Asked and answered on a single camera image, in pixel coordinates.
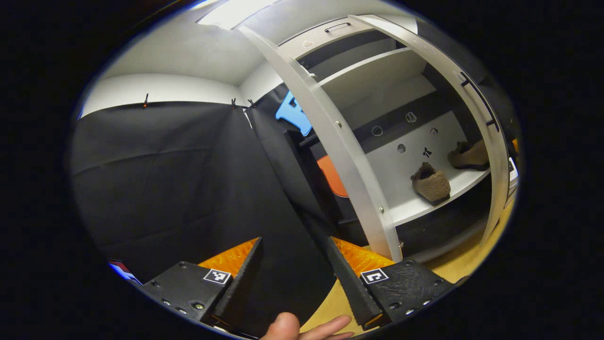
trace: ceiling light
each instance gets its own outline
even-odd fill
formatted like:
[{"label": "ceiling light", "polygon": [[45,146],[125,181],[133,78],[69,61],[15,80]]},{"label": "ceiling light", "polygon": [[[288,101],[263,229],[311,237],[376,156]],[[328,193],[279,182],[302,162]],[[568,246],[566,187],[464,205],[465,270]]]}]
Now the ceiling light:
[{"label": "ceiling light", "polygon": [[209,12],[197,23],[232,30],[245,21],[245,19],[277,1],[279,0],[229,0]]}]

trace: finger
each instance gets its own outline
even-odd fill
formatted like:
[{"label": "finger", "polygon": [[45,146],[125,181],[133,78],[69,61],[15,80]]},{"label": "finger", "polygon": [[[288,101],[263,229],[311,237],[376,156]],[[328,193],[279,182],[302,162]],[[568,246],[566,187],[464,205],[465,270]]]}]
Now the finger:
[{"label": "finger", "polygon": [[300,333],[300,322],[292,313],[281,313],[260,340],[297,340]]},{"label": "finger", "polygon": [[342,333],[342,334],[336,334],[336,335],[331,335],[325,338],[325,340],[342,340],[342,339],[348,339],[351,336],[355,335],[354,332],[346,332],[346,333]]},{"label": "finger", "polygon": [[350,321],[352,320],[351,317],[349,317],[348,315],[340,315],[337,318],[316,326],[315,328],[306,331],[302,334],[300,334],[299,339],[300,340],[323,340],[326,339],[328,336],[336,333],[337,331],[343,329],[344,327],[346,327]]}]

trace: cabinet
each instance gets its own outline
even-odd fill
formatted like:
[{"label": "cabinet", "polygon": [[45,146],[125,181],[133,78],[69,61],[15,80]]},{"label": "cabinet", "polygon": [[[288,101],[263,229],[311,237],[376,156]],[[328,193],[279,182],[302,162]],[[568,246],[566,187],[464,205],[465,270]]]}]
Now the cabinet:
[{"label": "cabinet", "polygon": [[[313,28],[312,34],[320,32],[318,28],[325,33],[326,28],[335,24],[342,24],[340,33],[331,38],[318,37],[319,47],[376,30],[398,41],[395,46],[398,48],[354,62],[317,81],[308,71],[310,67],[307,69],[300,61],[315,45],[308,51],[300,48],[299,44],[308,41],[308,36],[301,34],[278,47],[246,27],[239,29],[265,56],[303,107],[340,175],[372,250],[400,261],[397,226],[404,227],[404,223],[445,206],[491,174],[485,240],[497,223],[509,191],[509,156],[499,121],[489,103],[453,60],[412,31],[377,16],[351,15]],[[421,100],[431,103],[442,100],[443,95],[436,93],[422,74],[426,64],[451,84],[467,107],[486,143],[490,169],[464,171],[448,164],[446,154],[455,148],[457,141],[466,140],[453,112],[438,107],[421,114],[397,111]],[[371,126],[388,119],[391,124],[387,128]],[[363,137],[368,136],[369,129],[377,131],[372,132],[374,136],[384,138],[375,142],[376,139]],[[409,177],[426,157],[445,171],[451,184],[451,198],[436,207],[410,188]]]}]

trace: white shelf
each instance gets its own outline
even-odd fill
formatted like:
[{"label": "white shelf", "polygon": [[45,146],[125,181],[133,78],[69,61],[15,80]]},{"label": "white shelf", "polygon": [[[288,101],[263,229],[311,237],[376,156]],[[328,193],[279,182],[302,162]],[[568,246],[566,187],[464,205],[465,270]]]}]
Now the white shelf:
[{"label": "white shelf", "polygon": [[[430,130],[433,128],[438,131],[436,137],[430,135]],[[458,170],[449,164],[447,154],[457,147],[457,142],[462,140],[466,140],[466,136],[455,115],[450,111],[367,154],[388,202],[395,226],[452,202],[490,173],[490,169]],[[397,150],[401,143],[407,148],[404,154]],[[432,152],[429,158],[423,155],[424,148]],[[422,162],[429,162],[436,170],[442,170],[451,185],[450,199],[436,207],[416,193],[411,185],[410,177],[415,174]]]},{"label": "white shelf", "polygon": [[390,207],[390,214],[395,225],[399,226],[405,222],[409,222],[418,217],[424,216],[436,209],[452,202],[459,196],[463,195],[468,190],[472,189],[473,186],[478,184],[486,175],[490,174],[490,169],[486,171],[472,171],[472,170],[458,170],[459,173],[449,178],[451,184],[451,198],[444,201],[443,203],[432,206],[423,198],[417,196],[414,199],[406,201],[401,205]]},{"label": "white shelf", "polygon": [[371,93],[383,92],[402,80],[420,75],[426,61],[410,48],[400,48],[353,64],[319,82],[339,110]]}]

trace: brown shoe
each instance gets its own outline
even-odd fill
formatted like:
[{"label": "brown shoe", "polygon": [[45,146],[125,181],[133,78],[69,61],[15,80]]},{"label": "brown shoe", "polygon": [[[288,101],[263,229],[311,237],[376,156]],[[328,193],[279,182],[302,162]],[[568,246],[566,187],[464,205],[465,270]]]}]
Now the brown shoe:
[{"label": "brown shoe", "polygon": [[423,162],[417,172],[411,176],[413,189],[428,200],[431,205],[437,206],[448,200],[451,196],[451,185],[442,171],[436,171],[427,162]]},{"label": "brown shoe", "polygon": [[471,147],[467,142],[457,142],[457,149],[449,152],[447,158],[455,169],[489,169],[489,154],[482,139]]}]

